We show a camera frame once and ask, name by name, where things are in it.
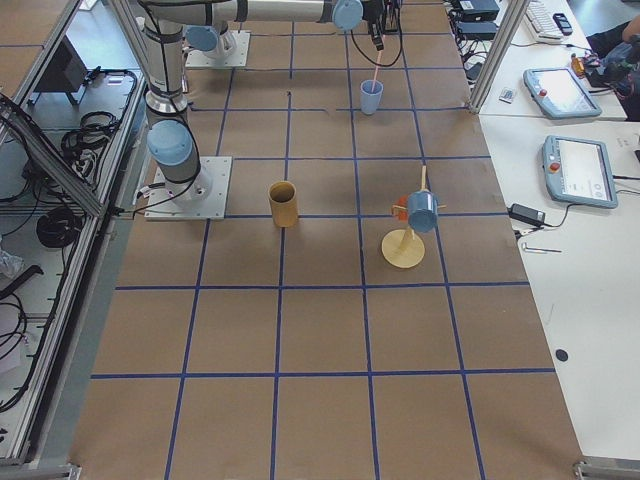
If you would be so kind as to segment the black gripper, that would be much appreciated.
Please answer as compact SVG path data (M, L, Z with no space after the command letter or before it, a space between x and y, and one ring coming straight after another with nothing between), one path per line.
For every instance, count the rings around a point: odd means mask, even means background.
M384 49L383 33L386 6L384 0L366 0L363 2L363 20L377 51Z

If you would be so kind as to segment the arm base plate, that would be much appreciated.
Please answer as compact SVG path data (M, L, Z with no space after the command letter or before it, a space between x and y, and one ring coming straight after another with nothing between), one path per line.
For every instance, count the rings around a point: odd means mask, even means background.
M154 221L223 220L232 170L230 156L202 156L195 182L179 187L169 182L149 194L151 206L143 211Z
M186 57L187 69L244 68L248 60L250 32L228 30L220 38L214 50L202 51L190 47Z

